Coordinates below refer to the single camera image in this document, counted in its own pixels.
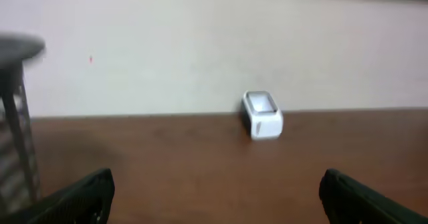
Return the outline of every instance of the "white backdrop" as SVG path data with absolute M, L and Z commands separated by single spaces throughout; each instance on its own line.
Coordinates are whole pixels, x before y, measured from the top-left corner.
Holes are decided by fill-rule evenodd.
M 428 106 L 427 3 L 0 0 L 0 30 L 46 40 L 32 116 Z

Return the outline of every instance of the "wooden table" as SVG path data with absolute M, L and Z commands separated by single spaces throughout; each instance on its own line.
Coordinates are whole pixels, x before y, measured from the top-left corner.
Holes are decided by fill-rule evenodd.
M 330 167 L 428 215 L 428 111 L 287 113 L 252 142 L 236 115 L 47 119 L 33 137 L 48 195 L 107 166 L 109 223 L 327 223 Z

